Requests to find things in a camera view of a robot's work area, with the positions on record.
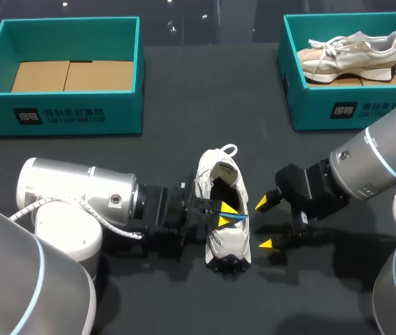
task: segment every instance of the shoe sole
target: shoe sole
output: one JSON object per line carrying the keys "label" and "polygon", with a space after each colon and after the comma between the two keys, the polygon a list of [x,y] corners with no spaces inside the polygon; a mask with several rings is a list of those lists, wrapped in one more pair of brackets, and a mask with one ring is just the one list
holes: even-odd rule
{"label": "shoe sole", "polygon": [[250,263],[243,258],[239,260],[235,255],[227,255],[221,259],[213,258],[207,267],[215,272],[222,272],[223,274],[236,274],[237,272],[244,272]]}
{"label": "shoe sole", "polygon": [[393,77],[392,68],[350,68],[339,73],[333,73],[330,75],[319,75],[316,73],[303,72],[303,75],[314,81],[329,84],[341,75],[355,75],[367,80],[376,80],[380,82],[389,82]]}

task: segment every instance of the shoe tongue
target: shoe tongue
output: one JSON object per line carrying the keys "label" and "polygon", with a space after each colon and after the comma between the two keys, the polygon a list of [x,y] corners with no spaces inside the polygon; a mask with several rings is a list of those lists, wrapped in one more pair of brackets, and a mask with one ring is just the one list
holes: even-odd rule
{"label": "shoe tongue", "polygon": [[211,171],[211,181],[217,178],[221,178],[226,184],[233,186],[238,179],[238,169],[231,163],[219,161],[213,166]]}
{"label": "shoe tongue", "polygon": [[353,44],[356,42],[359,42],[361,40],[365,40],[365,34],[363,34],[361,31],[358,31],[357,33],[354,33],[353,35],[347,36],[343,40],[341,40],[341,43],[343,45],[349,45]]}

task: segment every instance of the shoe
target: shoe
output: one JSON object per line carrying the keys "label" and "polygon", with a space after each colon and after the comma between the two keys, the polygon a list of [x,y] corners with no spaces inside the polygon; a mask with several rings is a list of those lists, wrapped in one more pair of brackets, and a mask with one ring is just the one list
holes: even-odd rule
{"label": "shoe", "polygon": [[224,273],[245,271],[251,263],[248,192],[240,169],[232,159],[237,151],[233,144],[206,151],[199,160],[195,178],[198,198],[223,201],[223,206],[229,209],[224,211],[245,216],[221,227],[219,224],[218,229],[207,236],[206,264],[214,271]]}
{"label": "shoe", "polygon": [[396,66],[396,31],[371,37],[357,32],[334,37],[326,43],[308,40],[311,48],[297,53],[303,75],[315,82],[330,83],[343,74],[369,80],[390,81]]}

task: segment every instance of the shoelace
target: shoelace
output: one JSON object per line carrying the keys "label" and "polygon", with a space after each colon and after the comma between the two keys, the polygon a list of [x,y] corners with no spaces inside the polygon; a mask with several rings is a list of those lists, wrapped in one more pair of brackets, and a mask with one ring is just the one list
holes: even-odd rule
{"label": "shoelace", "polygon": [[332,56],[336,57],[337,56],[337,51],[342,51],[346,50],[345,46],[340,42],[344,36],[338,36],[331,38],[328,42],[319,42],[317,40],[308,40],[308,43],[311,45],[312,49],[322,49],[322,55],[321,58],[319,58],[319,62],[317,63],[317,66],[314,68],[312,71],[313,73],[316,72],[316,70],[320,67],[322,64],[323,58],[325,56]]}
{"label": "shoelace", "polygon": [[[228,153],[226,152],[226,150],[228,150],[228,149],[233,149],[233,151],[232,151],[231,153],[228,154]],[[237,147],[235,144],[226,144],[226,145],[223,146],[220,150],[226,152],[226,154],[227,154],[229,157],[232,158],[232,157],[234,157],[234,156],[237,154],[237,152],[238,152],[238,147]],[[204,180],[203,180],[203,184],[204,184],[205,186],[207,186],[207,183],[208,183],[208,180],[209,180],[209,176],[208,176],[208,175],[205,176],[205,174],[210,174],[210,173],[211,173],[211,170],[212,170],[212,168],[206,169],[206,170],[204,170],[203,172],[201,172],[201,173],[195,178],[194,182],[197,182],[197,181],[198,181],[199,179],[201,179],[202,177],[205,177]],[[203,196],[203,189],[201,188],[201,184],[200,184],[200,183],[198,183],[198,187],[199,187],[199,192],[201,193],[200,196]]]}

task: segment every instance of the screw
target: screw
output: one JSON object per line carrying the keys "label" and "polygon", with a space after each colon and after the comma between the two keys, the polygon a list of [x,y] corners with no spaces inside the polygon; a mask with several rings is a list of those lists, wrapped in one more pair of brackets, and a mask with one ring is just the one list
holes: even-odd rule
{"label": "screw", "polygon": [[122,201],[122,198],[119,194],[113,194],[111,200],[112,204],[119,204]]}
{"label": "screw", "polygon": [[339,159],[344,160],[344,159],[347,159],[349,156],[350,156],[350,153],[347,150],[345,150],[339,154]]}

